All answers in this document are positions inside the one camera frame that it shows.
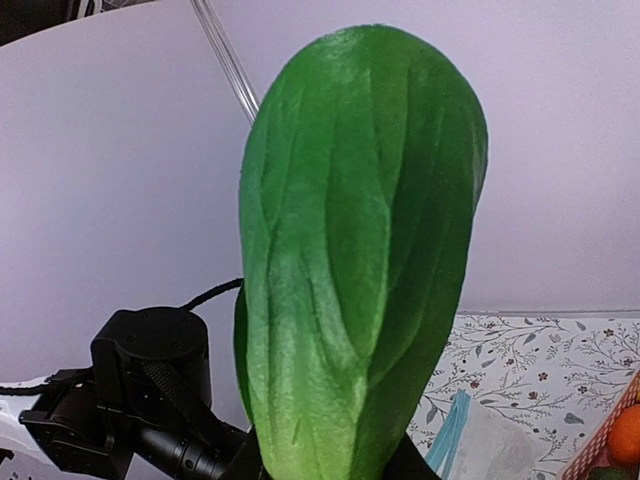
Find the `clear zip top bag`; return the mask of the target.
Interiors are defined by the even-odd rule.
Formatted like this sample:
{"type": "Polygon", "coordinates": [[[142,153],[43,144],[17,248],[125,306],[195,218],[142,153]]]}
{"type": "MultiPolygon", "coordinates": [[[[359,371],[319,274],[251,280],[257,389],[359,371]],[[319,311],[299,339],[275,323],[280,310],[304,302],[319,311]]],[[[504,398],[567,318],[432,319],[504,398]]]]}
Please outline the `clear zip top bag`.
{"type": "Polygon", "coordinates": [[[441,479],[519,480],[542,453],[525,429],[459,390],[425,461],[441,479]]]}

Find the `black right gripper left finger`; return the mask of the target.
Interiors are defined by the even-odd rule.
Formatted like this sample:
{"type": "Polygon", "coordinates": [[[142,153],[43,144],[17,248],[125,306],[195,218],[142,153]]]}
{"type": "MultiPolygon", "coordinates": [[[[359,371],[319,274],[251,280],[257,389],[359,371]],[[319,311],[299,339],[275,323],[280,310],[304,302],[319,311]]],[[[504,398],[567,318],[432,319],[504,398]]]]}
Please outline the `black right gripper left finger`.
{"type": "Polygon", "coordinates": [[[229,480],[260,480],[263,463],[255,434],[248,434],[227,470],[229,480]]]}

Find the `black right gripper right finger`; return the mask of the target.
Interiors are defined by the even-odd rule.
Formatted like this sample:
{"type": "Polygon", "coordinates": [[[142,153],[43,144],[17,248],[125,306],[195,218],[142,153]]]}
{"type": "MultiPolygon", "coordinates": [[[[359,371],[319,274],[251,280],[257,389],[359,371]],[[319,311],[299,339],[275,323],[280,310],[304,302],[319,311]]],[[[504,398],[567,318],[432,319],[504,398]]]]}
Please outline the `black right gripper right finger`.
{"type": "Polygon", "coordinates": [[[383,480],[440,480],[429,467],[411,438],[405,434],[386,464],[383,480]]]}

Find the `toy bok choy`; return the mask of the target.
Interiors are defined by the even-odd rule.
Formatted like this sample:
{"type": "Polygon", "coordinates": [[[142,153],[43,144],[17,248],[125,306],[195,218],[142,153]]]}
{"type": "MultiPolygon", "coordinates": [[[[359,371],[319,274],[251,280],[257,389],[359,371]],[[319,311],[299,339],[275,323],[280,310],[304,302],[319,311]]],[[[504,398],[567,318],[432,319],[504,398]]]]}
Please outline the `toy bok choy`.
{"type": "Polygon", "coordinates": [[[238,383],[274,479],[379,479],[452,328],[487,123],[439,50],[385,25],[300,50],[239,184],[238,383]]]}

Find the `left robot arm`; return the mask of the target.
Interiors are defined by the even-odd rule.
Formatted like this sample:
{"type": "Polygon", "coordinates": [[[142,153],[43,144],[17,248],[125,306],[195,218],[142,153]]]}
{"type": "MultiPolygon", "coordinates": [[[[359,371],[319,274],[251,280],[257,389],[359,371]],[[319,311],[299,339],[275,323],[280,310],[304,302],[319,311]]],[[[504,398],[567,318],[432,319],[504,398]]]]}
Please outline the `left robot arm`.
{"type": "Polygon", "coordinates": [[[119,310],[88,368],[1,389],[1,457],[123,479],[134,456],[174,479],[228,479],[245,432],[211,411],[205,322],[185,307],[119,310]]]}

